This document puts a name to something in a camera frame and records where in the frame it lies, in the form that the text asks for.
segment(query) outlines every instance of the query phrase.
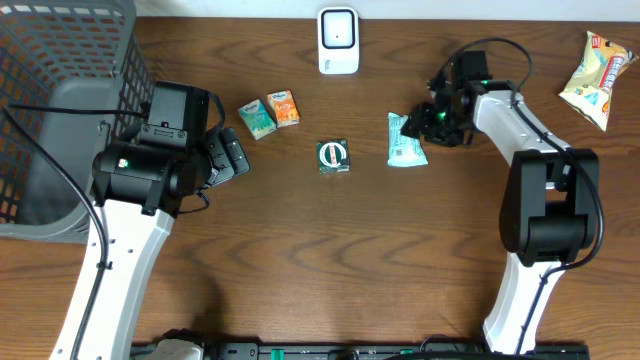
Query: snack package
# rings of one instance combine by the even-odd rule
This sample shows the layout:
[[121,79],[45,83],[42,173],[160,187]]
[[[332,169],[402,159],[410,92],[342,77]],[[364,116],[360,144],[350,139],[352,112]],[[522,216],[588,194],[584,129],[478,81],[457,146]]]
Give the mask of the snack package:
[[389,166],[410,167],[429,163],[420,146],[420,139],[400,134],[400,129],[408,118],[406,115],[389,113]]
[[607,130],[613,83],[638,58],[620,45],[587,31],[578,69],[559,95],[582,116]]
[[256,140],[276,130],[276,124],[259,99],[241,107],[238,113]]
[[346,139],[317,142],[316,156],[320,174],[349,171],[351,168]]
[[278,127],[293,125],[300,122],[300,114],[293,101],[291,91],[285,90],[267,95],[267,102],[276,113]]

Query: small green snack box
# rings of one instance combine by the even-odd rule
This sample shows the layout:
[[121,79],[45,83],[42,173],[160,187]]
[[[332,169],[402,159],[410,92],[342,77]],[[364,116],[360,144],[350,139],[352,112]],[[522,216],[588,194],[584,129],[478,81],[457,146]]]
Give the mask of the small green snack box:
[[276,124],[259,99],[241,107],[238,113],[256,140],[276,130]]
[[349,171],[351,166],[345,139],[317,142],[316,156],[320,174]]

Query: white wall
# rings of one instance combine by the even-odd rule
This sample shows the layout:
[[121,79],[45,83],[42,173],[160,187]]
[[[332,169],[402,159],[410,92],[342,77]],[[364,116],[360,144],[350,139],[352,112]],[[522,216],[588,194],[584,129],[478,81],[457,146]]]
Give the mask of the white wall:
[[327,5],[364,19],[640,21],[640,0],[135,0],[138,16],[315,18]]

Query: orange snack box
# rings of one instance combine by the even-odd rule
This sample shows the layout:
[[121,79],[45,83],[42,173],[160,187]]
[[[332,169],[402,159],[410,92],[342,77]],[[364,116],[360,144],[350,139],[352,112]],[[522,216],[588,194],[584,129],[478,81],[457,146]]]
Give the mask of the orange snack box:
[[291,91],[285,90],[267,95],[267,102],[276,113],[278,127],[293,125],[300,122],[300,114],[293,101]]

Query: teal wrapper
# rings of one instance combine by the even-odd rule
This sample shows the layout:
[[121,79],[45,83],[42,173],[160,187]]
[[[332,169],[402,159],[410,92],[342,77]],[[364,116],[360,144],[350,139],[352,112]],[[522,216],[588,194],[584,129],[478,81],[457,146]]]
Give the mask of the teal wrapper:
[[400,129],[408,118],[406,115],[389,113],[389,166],[411,167],[429,163],[420,146],[420,140],[400,134]]

